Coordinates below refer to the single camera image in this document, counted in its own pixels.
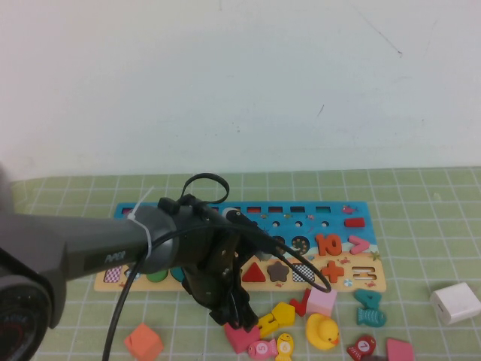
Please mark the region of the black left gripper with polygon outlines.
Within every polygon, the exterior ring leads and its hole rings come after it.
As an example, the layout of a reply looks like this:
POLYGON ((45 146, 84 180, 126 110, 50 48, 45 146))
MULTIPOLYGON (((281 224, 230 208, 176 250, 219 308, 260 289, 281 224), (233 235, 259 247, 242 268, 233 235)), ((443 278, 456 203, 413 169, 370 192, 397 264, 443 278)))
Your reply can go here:
POLYGON ((184 233, 176 239, 175 265, 183 269, 183 286, 194 300, 215 307, 210 317, 217 324, 250 332, 259 319, 241 285, 248 243, 239 227, 246 224, 234 208, 220 212, 209 205, 180 205, 175 225, 184 233))

